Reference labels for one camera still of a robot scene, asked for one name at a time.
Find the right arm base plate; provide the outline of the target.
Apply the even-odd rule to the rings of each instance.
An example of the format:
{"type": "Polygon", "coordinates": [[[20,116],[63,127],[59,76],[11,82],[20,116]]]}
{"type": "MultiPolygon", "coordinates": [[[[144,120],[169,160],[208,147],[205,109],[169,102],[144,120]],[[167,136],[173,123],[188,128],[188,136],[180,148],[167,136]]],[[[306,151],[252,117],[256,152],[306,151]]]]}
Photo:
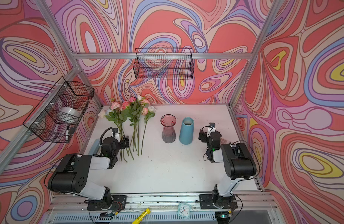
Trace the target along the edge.
{"type": "Polygon", "coordinates": [[[200,194],[196,202],[200,204],[203,210],[230,209],[233,211],[238,208],[235,196],[221,197],[213,194],[200,194]]]}

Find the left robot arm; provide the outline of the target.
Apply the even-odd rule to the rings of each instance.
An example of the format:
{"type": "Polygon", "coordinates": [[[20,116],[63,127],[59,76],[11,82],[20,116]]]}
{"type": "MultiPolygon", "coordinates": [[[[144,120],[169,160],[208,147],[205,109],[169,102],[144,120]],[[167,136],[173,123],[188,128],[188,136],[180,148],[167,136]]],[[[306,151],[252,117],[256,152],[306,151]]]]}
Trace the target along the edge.
{"type": "Polygon", "coordinates": [[[56,193],[76,194],[85,198],[88,211],[111,211],[117,214],[125,209],[126,196],[111,196],[110,188],[94,183],[90,171],[113,169],[120,150],[129,147],[129,138],[100,139],[101,155],[68,154],[64,156],[48,181],[48,189],[56,193]]]}

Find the salmon pink rose stem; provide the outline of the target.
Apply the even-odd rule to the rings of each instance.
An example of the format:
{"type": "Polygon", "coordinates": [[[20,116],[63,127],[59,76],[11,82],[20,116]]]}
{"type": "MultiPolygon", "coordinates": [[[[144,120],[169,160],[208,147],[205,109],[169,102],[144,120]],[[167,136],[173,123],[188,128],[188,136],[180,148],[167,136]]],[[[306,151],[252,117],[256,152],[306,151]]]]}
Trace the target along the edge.
{"type": "Polygon", "coordinates": [[[121,120],[121,132],[124,136],[126,136],[124,129],[123,129],[123,123],[127,120],[127,118],[129,117],[129,111],[131,108],[131,102],[129,101],[124,101],[120,107],[120,115],[119,118],[121,120]]]}

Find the dark pink rose stem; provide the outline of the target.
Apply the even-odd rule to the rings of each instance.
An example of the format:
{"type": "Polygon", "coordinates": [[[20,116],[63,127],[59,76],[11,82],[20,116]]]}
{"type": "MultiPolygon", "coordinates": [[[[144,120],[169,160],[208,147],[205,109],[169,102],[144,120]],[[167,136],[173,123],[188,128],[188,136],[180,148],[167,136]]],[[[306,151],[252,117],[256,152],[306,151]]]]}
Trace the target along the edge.
{"type": "Polygon", "coordinates": [[[130,118],[130,122],[131,122],[131,126],[133,127],[133,134],[132,134],[132,138],[131,138],[131,143],[132,143],[132,151],[135,151],[135,138],[136,138],[136,129],[135,129],[135,115],[133,114],[133,112],[135,111],[135,101],[136,98],[131,97],[129,99],[130,102],[130,106],[129,106],[129,118],[130,118]]]}

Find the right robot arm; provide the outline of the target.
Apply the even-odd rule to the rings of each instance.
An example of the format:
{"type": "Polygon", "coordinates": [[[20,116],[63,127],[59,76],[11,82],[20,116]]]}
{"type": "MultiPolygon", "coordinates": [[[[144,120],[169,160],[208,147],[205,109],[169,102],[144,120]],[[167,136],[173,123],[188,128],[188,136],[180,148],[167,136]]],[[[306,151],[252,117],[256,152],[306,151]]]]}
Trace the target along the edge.
{"type": "Polygon", "coordinates": [[[225,175],[215,185],[212,193],[200,194],[200,208],[208,209],[231,209],[235,210],[237,205],[234,191],[243,181],[253,179],[257,174],[257,166],[244,143],[221,142],[221,133],[210,128],[207,132],[200,129],[199,140],[207,144],[204,161],[212,163],[223,163],[225,175]]]}

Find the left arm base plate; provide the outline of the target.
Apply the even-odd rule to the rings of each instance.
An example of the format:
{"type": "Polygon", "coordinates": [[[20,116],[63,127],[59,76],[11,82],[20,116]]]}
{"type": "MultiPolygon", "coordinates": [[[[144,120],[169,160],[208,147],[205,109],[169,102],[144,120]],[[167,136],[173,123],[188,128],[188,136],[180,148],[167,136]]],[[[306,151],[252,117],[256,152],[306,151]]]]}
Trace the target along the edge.
{"type": "Polygon", "coordinates": [[[102,200],[87,199],[88,211],[123,211],[126,206],[126,195],[114,195],[105,197],[102,200]]]}

